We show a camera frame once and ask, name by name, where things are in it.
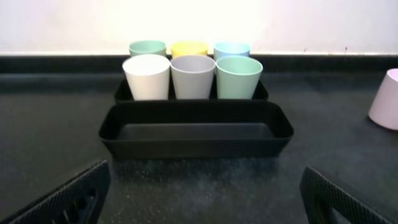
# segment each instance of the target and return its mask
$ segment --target tray filled with cups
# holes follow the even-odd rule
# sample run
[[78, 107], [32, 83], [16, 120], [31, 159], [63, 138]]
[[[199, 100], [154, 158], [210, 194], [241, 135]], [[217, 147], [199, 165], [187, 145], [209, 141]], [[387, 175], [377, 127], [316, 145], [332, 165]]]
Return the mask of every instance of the tray filled with cups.
[[277, 156], [294, 130], [268, 102], [262, 64], [244, 43], [171, 46], [145, 40], [129, 46], [126, 79], [114, 95], [99, 136], [117, 159]]

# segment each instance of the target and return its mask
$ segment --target yellow cup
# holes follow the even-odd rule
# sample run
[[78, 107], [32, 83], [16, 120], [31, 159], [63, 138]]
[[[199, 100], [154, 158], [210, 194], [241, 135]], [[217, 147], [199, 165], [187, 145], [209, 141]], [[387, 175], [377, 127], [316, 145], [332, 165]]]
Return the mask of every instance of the yellow cup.
[[180, 41], [172, 45], [172, 57], [183, 55], [207, 55], [207, 44], [200, 41]]

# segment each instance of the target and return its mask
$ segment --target blue cup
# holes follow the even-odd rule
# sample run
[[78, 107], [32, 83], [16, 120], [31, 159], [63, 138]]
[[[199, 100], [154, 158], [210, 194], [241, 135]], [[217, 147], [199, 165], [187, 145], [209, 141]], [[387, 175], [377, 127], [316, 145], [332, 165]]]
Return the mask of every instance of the blue cup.
[[214, 45], [214, 60], [228, 56], [246, 56], [250, 53], [250, 45], [239, 42], [218, 42]]

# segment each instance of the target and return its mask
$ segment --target white cup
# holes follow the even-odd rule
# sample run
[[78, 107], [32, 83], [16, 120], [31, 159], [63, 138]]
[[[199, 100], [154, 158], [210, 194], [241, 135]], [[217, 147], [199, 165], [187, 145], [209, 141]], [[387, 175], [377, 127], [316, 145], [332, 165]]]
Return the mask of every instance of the white cup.
[[203, 55], [184, 55], [172, 60], [175, 96], [179, 100], [208, 99], [215, 61]]
[[137, 55], [123, 62], [123, 70], [134, 100], [169, 98], [170, 61], [167, 58]]
[[398, 130], [398, 68], [387, 71], [369, 111], [369, 117], [385, 128]]

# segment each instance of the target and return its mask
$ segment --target cup rim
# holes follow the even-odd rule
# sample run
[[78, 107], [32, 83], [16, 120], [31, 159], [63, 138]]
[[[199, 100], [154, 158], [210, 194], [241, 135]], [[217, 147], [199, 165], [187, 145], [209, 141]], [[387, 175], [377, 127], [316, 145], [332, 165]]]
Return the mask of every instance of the cup rim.
[[[147, 74], [147, 75], [137, 75], [137, 74], [134, 74], [134, 72], [132, 72], [131, 70], [129, 71], [128, 69], [125, 68], [125, 64], [128, 63], [129, 61], [131, 61], [131, 60], [139, 60], [142, 57], [157, 57], [157, 58], [159, 58], [159, 60], [167, 61], [168, 63], [167, 63], [167, 66], [165, 66], [165, 69], [162, 69], [162, 70], [159, 69], [158, 72], [150, 73], [150, 74]], [[124, 73], [128, 73], [130, 75], [135, 75], [135, 76], [140, 76], [140, 77], [149, 77], [149, 76], [152, 76], [152, 75], [157, 75], [159, 73], [162, 73], [162, 72], [166, 71], [169, 68], [170, 68], [170, 61], [166, 57], [163, 57], [163, 56], [157, 55], [157, 54], [142, 54], [142, 55], [137, 55], [137, 56], [134, 56], [134, 57], [129, 57], [129, 58], [125, 59], [125, 61], [122, 63], [122, 69], [123, 69]]]
[[[211, 61], [213, 61], [213, 66], [211, 68], [207, 69], [207, 70], [202, 70], [202, 71], [199, 71], [199, 72], [191, 72], [191, 71], [182, 70], [182, 69], [174, 67], [173, 66], [173, 62], [175, 60], [180, 60], [183, 57], [201, 57], [201, 58], [210, 59]], [[210, 72], [210, 71], [214, 70], [216, 68], [216, 62], [211, 57], [205, 56], [205, 55], [183, 55], [183, 56], [179, 56], [179, 57], [173, 58], [170, 61], [170, 66], [172, 67], [172, 69], [174, 69], [176, 71], [179, 71], [179, 72], [188, 73], [188, 74], [200, 74], [200, 73], [206, 73], [206, 72]]]
[[387, 70], [387, 75], [394, 81], [398, 82], [398, 68], [392, 68]]
[[[242, 50], [242, 51], [239, 51], [239, 52], [225, 51], [225, 50], [221, 50], [220, 47], [217, 47], [217, 45], [219, 45], [219, 44], [244, 45], [245, 47], [248, 48], [248, 50]], [[227, 54], [241, 54], [241, 53], [245, 53], [245, 52], [247, 52], [247, 51], [250, 52], [250, 50], [251, 50], [250, 44], [249, 44], [249, 43], [246, 43], [246, 42], [222, 41], [222, 42], [217, 42], [217, 43], [215, 43], [213, 47], [214, 47], [214, 49], [216, 49], [216, 50], [218, 50], [218, 51], [220, 51], [220, 52], [227, 53]]]
[[[131, 48], [132, 45], [140, 44], [140, 43], [143, 43], [143, 42], [157, 42], [159, 44], [162, 44], [162, 48], [159, 49], [159, 50], [156, 50], [156, 51], [153, 51], [153, 50], [134, 50], [134, 49]], [[161, 40], [137, 40], [137, 41], [131, 42], [129, 44], [129, 50], [132, 51], [132, 52], [139, 53], [139, 54], [146, 54], [148, 52], [158, 52], [158, 51], [163, 50], [163, 49], [166, 49], [166, 44], [165, 44], [165, 42], [163, 42]]]
[[177, 46], [179, 44], [187, 44], [187, 43], [189, 43], [189, 44], [200, 44], [203, 47], [203, 49], [201, 49], [200, 52], [206, 52], [206, 51], [209, 50], [209, 46], [207, 45], [207, 43], [203, 42], [203, 41], [200, 41], [200, 40], [181, 40], [181, 41], [174, 42], [172, 44], [172, 46], [171, 46], [171, 50], [172, 51], [176, 51], [175, 50], [175, 46]]
[[[230, 72], [230, 71], [225, 70], [225, 69], [221, 68], [220, 66], [218, 66], [218, 63], [221, 60], [226, 60], [226, 59], [229, 59], [229, 58], [242, 58], [242, 59], [245, 59], [245, 60], [250, 60], [250, 61], [256, 62], [256, 63], [258, 63], [260, 65], [261, 69], [258, 72], [252, 72], [252, 73], [236, 73], [236, 72]], [[251, 57], [238, 56], [238, 55], [227, 56], [227, 57], [220, 58], [220, 59], [217, 60], [216, 66], [217, 66], [218, 69], [220, 69], [223, 72], [226, 72], [226, 73], [229, 73], [229, 74], [232, 74], [232, 75], [239, 75], [239, 76], [257, 75], [258, 73], [261, 73], [262, 70], [264, 69], [264, 67], [262, 66], [262, 64], [258, 60], [253, 59]]]

